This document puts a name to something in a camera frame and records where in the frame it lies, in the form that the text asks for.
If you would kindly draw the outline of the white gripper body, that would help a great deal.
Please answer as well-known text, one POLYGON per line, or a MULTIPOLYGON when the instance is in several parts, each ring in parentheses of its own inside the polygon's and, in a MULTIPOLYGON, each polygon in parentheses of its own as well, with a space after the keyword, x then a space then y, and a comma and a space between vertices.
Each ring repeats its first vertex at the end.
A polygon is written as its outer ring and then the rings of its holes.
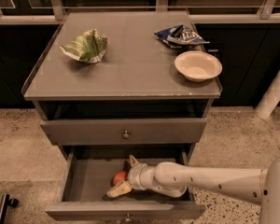
POLYGON ((154 189, 156 181, 154 178, 155 168, 145 163, 137 163, 132 166, 128 173, 128 181, 134 189, 154 189))

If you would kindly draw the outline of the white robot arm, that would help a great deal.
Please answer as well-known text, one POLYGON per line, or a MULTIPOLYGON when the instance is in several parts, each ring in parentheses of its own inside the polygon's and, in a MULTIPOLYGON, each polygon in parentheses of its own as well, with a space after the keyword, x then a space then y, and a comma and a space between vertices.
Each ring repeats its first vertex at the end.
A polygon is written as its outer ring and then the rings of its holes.
POLYGON ((179 197, 188 187, 208 190, 260 206, 259 224, 280 224, 280 157, 267 169, 190 167, 173 162, 150 166, 130 157, 131 169, 113 177, 107 196, 153 190, 179 197))

